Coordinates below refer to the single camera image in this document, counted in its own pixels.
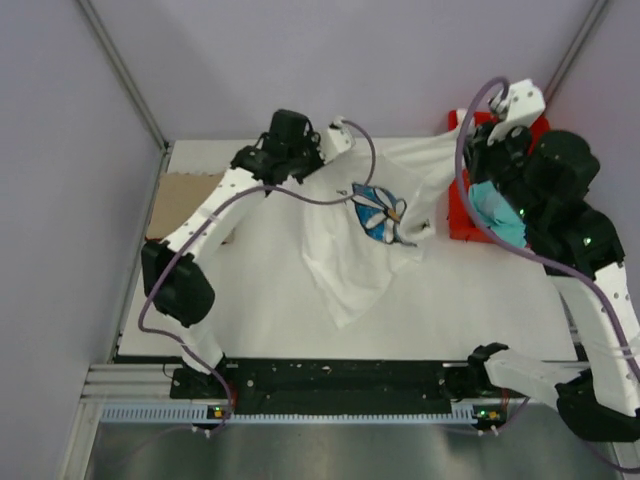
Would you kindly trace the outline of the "teal t shirt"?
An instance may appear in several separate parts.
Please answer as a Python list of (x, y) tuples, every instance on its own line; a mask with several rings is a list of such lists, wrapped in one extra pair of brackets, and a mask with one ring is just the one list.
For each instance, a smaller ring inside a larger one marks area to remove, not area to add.
[(490, 181), (472, 184), (468, 197), (474, 210), (494, 234), (518, 248), (527, 245), (525, 224)]

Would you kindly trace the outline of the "white t shirt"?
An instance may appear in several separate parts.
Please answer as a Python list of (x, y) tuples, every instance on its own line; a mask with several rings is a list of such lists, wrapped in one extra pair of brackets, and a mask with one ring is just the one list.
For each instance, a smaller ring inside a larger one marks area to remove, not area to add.
[(436, 205), (455, 178), (458, 132), (350, 152), (312, 175), (304, 195), (302, 259), (334, 324), (374, 307), (394, 277), (420, 262), (436, 234)]

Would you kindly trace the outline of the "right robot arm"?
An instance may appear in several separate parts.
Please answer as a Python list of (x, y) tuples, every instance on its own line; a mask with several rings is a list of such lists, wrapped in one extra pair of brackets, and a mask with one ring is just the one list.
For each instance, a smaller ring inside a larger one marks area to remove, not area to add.
[(612, 221), (585, 200), (600, 170), (580, 136), (486, 122), (464, 145), (469, 181), (490, 182), (525, 225), (529, 259), (542, 263), (575, 325), (589, 365), (577, 371), (502, 344), (477, 347), (466, 380), (476, 394), (506, 388), (553, 408), (590, 442), (639, 439), (639, 321), (625, 253)]

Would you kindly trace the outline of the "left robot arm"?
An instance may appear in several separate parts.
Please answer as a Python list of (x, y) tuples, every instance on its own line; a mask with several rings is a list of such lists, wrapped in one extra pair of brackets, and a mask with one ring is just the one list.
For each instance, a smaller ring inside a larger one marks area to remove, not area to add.
[(323, 165), (320, 134), (308, 117), (280, 109), (256, 143), (237, 151), (218, 186), (179, 228), (143, 245), (146, 301), (138, 327), (179, 344), (194, 369), (192, 384), (203, 395), (220, 394), (227, 374), (217, 366), (221, 347), (201, 324), (215, 301), (202, 264), (273, 187), (289, 178), (302, 181)]

